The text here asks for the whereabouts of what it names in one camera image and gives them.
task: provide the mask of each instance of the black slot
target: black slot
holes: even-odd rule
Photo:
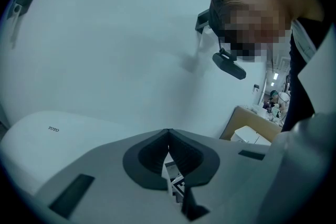
[[[92,184],[94,177],[80,174],[49,206],[55,213],[68,218]]]
[[[259,161],[262,161],[265,157],[265,155],[262,154],[262,153],[256,153],[256,152],[245,151],[245,150],[242,150],[238,154],[241,155],[241,156],[248,157],[248,158],[257,159]]]

